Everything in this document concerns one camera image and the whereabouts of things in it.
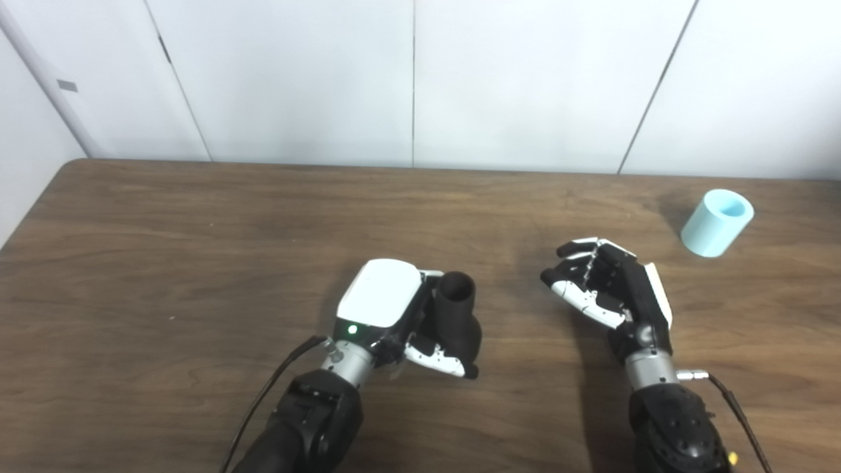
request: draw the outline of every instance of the light blue cup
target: light blue cup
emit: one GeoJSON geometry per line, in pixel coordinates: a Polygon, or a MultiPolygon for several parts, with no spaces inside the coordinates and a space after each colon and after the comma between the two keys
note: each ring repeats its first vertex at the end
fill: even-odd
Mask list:
{"type": "Polygon", "coordinates": [[[721,256],[754,218],[754,207],[732,190],[714,189],[704,195],[686,222],[680,238],[694,254],[721,256]]]}

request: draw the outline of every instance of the wood grain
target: wood grain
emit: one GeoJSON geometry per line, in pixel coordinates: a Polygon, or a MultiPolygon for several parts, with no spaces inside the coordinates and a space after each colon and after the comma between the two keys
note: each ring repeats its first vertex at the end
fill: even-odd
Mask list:
{"type": "MultiPolygon", "coordinates": [[[[658,264],[678,365],[737,393],[776,471],[835,472],[839,198],[833,182],[75,161],[0,252],[0,470],[215,471],[276,364],[385,257],[475,278],[481,375],[377,373],[340,471],[631,472],[604,331],[537,278],[556,246],[599,236],[658,264]],[[757,215],[707,260],[675,231],[716,187],[757,215]]],[[[738,471],[759,471],[721,397],[692,387],[738,471]]]]}

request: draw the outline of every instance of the robotic hand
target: robotic hand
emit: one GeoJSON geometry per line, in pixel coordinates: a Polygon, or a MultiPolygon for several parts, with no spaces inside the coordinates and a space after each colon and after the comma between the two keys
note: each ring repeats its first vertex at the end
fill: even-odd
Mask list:
{"type": "Polygon", "coordinates": [[[419,270],[393,259],[367,262],[339,302],[333,338],[311,339],[328,348],[321,369],[292,380],[234,473],[332,471],[362,425],[359,389],[380,366],[408,359],[475,379],[482,330],[474,296],[464,273],[419,270]]]}
{"type": "Polygon", "coordinates": [[[585,238],[558,248],[561,263],[541,280],[585,316],[608,327],[607,339],[625,367],[633,393],[631,427],[640,473],[730,471],[703,400],[680,385],[701,372],[676,372],[669,329],[672,312],[653,263],[613,242],[585,238]]]}

